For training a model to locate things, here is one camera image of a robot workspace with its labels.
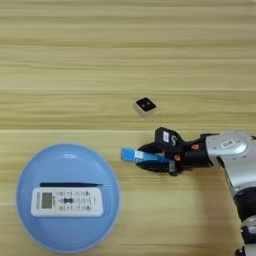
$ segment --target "blue object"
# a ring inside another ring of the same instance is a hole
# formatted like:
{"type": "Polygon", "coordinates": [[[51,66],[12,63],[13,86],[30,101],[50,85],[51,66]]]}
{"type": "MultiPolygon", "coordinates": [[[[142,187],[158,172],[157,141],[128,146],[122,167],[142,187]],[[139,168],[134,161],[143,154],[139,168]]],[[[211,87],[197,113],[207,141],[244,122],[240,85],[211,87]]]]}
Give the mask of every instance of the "blue object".
{"type": "Polygon", "coordinates": [[[134,163],[141,163],[144,161],[157,161],[160,163],[170,162],[168,158],[155,155],[155,154],[145,153],[145,152],[130,149],[130,148],[122,148],[121,158],[123,161],[134,162],[134,163]]]}
{"type": "Polygon", "coordinates": [[[98,244],[113,228],[120,207],[120,190],[109,164],[96,152],[60,144],[35,155],[23,170],[16,193],[24,228],[40,245],[58,253],[78,253],[98,244]],[[32,191],[42,182],[84,182],[99,186],[104,213],[100,217],[58,218],[31,215],[32,191]]]}

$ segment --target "white remote control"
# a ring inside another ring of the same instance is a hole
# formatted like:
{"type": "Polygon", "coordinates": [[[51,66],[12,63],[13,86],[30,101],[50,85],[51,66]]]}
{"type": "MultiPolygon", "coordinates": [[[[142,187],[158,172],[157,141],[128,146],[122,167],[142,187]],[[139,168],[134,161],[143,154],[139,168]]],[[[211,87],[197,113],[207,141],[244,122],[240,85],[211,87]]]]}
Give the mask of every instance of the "white remote control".
{"type": "Polygon", "coordinates": [[[38,187],[33,190],[31,213],[35,217],[99,217],[102,194],[97,187],[38,187]]]}

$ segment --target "orange component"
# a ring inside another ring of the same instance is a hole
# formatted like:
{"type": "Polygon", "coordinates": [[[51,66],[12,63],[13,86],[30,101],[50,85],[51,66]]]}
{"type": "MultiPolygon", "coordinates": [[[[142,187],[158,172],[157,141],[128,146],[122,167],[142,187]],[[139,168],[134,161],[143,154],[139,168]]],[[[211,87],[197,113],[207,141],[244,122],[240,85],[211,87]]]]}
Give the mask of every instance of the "orange component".
{"type": "Polygon", "coordinates": [[[199,150],[199,149],[200,149],[200,146],[199,146],[198,144],[194,144],[194,145],[191,146],[191,148],[192,148],[193,150],[199,150]]]}

